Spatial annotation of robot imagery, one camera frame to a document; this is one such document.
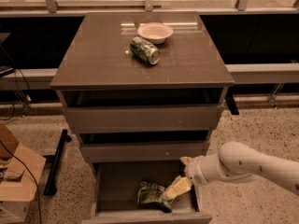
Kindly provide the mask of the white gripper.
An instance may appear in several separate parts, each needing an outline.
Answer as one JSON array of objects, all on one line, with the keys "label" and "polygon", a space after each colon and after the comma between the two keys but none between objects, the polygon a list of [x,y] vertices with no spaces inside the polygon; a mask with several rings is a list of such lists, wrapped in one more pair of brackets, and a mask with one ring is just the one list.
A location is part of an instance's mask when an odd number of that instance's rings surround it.
[{"label": "white gripper", "polygon": [[188,192],[192,184],[195,186],[207,185],[208,181],[205,178],[202,168],[201,161],[203,156],[198,156],[195,158],[191,157],[180,157],[180,161],[185,165],[184,173],[187,177],[178,176],[172,182],[172,184],[163,192],[163,199],[170,201],[177,196]]}]

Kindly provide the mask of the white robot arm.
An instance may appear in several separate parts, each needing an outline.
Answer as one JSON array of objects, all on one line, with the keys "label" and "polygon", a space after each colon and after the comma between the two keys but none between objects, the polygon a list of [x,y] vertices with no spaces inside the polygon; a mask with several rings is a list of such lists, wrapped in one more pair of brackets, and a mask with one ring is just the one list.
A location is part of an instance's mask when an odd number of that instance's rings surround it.
[{"label": "white robot arm", "polygon": [[299,163],[263,154],[239,142],[224,143],[212,155],[181,157],[185,176],[180,175],[164,191],[164,200],[174,200],[192,186],[200,187],[213,181],[249,182],[256,175],[299,195]]}]

